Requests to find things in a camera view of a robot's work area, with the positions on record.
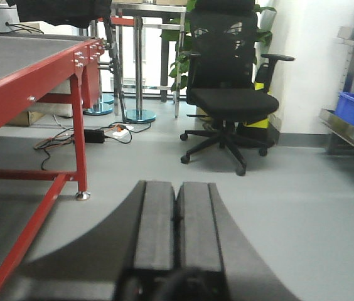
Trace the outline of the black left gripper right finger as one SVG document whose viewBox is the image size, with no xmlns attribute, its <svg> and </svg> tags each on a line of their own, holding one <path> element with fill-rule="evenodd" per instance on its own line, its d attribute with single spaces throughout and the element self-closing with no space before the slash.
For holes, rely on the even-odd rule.
<svg viewBox="0 0 354 301">
<path fill-rule="evenodd" d="M 242 233 L 214 183 L 184 182 L 180 264 L 199 268 L 212 300 L 297 300 Z"/>
</svg>

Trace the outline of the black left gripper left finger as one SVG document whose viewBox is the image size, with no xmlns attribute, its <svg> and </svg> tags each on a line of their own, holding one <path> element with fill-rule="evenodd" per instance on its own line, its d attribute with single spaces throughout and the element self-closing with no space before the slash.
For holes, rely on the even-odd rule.
<svg viewBox="0 0 354 301">
<path fill-rule="evenodd" d="M 122 300 L 152 294 L 173 268 L 171 183 L 140 181 L 98 225 L 23 268 L 26 300 Z"/>
</svg>

